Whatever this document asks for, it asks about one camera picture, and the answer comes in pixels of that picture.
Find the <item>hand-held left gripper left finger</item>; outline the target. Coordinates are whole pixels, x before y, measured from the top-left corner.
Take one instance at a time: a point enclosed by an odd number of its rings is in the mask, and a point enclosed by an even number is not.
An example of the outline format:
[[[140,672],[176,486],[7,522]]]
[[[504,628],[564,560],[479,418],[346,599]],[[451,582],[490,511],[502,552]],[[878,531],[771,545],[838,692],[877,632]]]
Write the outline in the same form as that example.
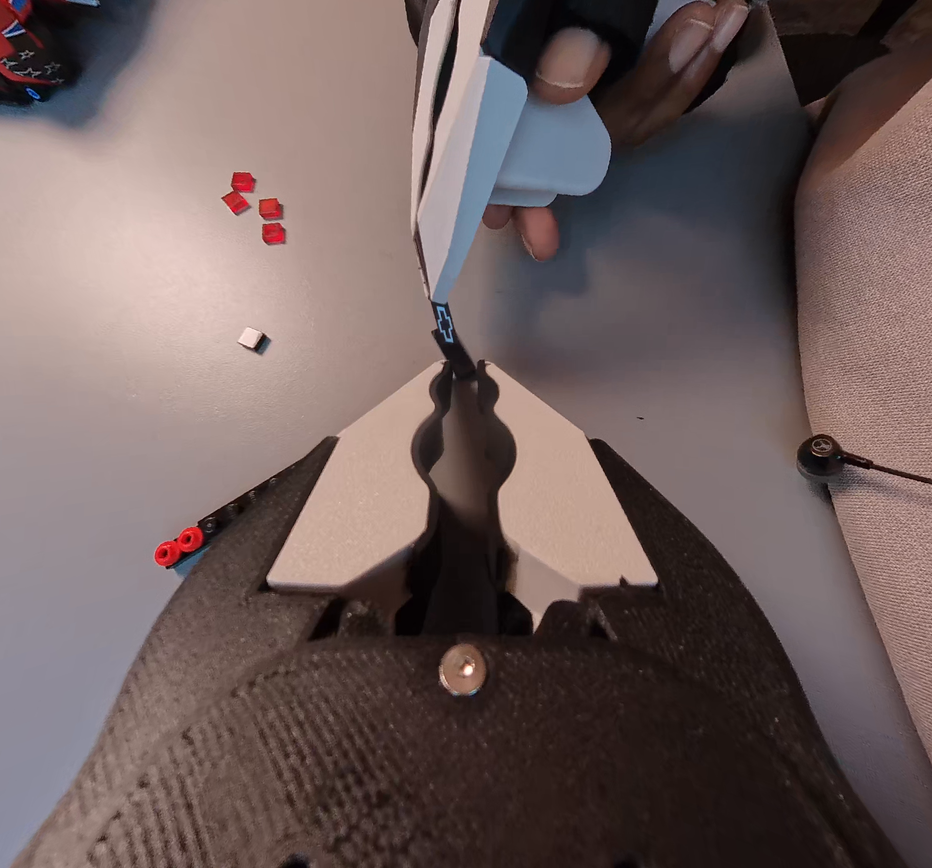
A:
[[[266,576],[278,593],[367,601],[395,614],[437,521],[449,366],[436,362],[340,432]]]

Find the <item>black printed lego tile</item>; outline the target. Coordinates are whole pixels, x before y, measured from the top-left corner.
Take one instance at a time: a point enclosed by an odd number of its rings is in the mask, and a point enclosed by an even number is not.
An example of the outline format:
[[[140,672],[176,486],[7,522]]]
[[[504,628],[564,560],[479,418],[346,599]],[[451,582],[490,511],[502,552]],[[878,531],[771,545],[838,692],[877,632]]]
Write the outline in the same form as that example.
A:
[[[431,309],[435,323],[434,340],[441,354],[449,363],[454,377],[461,382],[474,382],[476,378],[475,363],[460,340],[449,312],[449,305],[431,301]]]

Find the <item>person's beige printed sweatshirt torso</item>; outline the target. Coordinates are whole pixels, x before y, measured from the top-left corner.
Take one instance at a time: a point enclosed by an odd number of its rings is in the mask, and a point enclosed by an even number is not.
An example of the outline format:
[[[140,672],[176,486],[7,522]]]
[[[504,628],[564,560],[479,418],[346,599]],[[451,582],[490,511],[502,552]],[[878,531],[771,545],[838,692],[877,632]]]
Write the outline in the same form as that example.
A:
[[[810,425],[912,474],[931,466],[931,51],[856,70],[825,101],[794,203]],[[926,755],[930,486],[845,467],[830,494]]]

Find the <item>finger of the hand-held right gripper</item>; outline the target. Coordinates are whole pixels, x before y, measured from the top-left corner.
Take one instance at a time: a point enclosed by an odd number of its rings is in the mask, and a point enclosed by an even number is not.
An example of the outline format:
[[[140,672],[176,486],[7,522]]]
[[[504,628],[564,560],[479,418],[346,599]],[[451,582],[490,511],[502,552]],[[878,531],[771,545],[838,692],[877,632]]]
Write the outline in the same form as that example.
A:
[[[453,152],[456,149],[456,86],[459,0],[438,0],[427,23],[420,79],[416,86],[411,159],[411,232],[426,286],[455,280],[451,246],[456,224]]]
[[[525,79],[482,51],[485,22],[493,5],[493,0],[459,0],[454,33],[456,86],[449,87],[447,98],[451,102],[457,95],[459,101],[454,127],[456,149],[452,154],[455,176],[452,193],[457,208],[451,246],[455,280],[450,286],[424,285],[429,301],[449,301],[528,99]],[[418,47],[421,62],[427,23],[433,11],[425,18],[422,29]]]

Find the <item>person's right hand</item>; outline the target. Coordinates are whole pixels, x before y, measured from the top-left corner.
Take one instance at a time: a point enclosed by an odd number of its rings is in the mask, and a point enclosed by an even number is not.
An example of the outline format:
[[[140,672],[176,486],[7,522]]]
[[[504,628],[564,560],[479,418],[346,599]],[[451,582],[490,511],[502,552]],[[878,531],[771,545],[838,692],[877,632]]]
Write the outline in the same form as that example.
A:
[[[635,148],[677,121],[710,80],[749,16],[747,0],[693,2],[679,9],[646,45],[635,66],[598,96],[597,111],[612,148]],[[591,93],[612,50],[571,27],[551,36],[531,92],[566,105]]]

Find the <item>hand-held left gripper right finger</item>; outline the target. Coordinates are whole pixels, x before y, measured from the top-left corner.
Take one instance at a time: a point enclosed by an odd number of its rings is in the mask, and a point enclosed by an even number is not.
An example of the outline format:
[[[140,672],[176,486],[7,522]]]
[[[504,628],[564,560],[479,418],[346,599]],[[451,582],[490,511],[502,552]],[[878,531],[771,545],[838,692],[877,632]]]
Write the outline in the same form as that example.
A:
[[[503,456],[496,494],[509,552],[507,590],[537,628],[556,602],[620,584],[658,585],[585,433],[497,365],[483,361],[480,408]]]

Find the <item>black earbud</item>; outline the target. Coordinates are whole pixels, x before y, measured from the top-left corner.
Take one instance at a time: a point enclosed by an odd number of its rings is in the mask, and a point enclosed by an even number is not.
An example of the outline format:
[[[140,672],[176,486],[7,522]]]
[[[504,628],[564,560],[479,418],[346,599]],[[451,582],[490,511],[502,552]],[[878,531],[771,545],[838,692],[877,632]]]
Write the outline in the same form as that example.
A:
[[[834,437],[816,434],[799,445],[796,466],[807,480],[826,485],[844,472],[845,451]]]

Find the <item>black lego plate red studs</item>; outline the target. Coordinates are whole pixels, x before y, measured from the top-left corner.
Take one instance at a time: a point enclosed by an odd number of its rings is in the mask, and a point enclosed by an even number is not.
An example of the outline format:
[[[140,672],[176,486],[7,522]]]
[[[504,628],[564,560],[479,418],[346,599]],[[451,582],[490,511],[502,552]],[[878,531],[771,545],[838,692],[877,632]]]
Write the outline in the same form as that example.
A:
[[[274,476],[207,513],[195,524],[185,527],[175,538],[159,544],[154,552],[155,563],[168,569],[198,556],[215,538],[280,484],[280,477]]]

